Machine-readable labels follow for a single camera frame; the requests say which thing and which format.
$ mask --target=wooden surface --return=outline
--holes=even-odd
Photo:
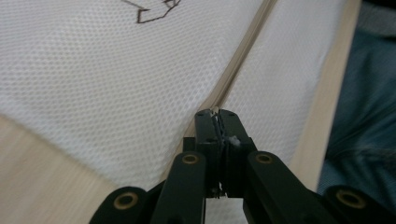
[[[308,120],[290,163],[293,173],[313,191],[317,190],[360,8],[361,0],[348,0],[344,6],[332,49],[322,68]]]
[[[0,117],[0,223],[88,223],[115,186]]]
[[[310,183],[317,182],[327,144],[360,0],[347,3],[325,64],[328,70],[324,69],[310,119],[293,158],[296,174],[311,187],[314,185]],[[0,117],[0,223],[88,223],[113,189],[113,184],[55,146]]]

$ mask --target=white fabric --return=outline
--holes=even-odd
[[[137,24],[121,1],[2,1],[0,112],[120,186],[148,189],[261,2],[181,0]],[[225,103],[285,162],[343,3],[278,0]],[[206,223],[246,223],[241,208],[208,200]]]
[[[121,0],[1,1],[0,111],[118,185],[149,189],[261,3],[182,0],[137,24]]]
[[[288,164],[313,101],[345,1],[278,1],[223,106],[258,150]],[[246,223],[242,200],[208,201],[210,223]]]

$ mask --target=denim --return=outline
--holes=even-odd
[[[396,42],[356,31],[318,193],[360,189],[396,213]]]

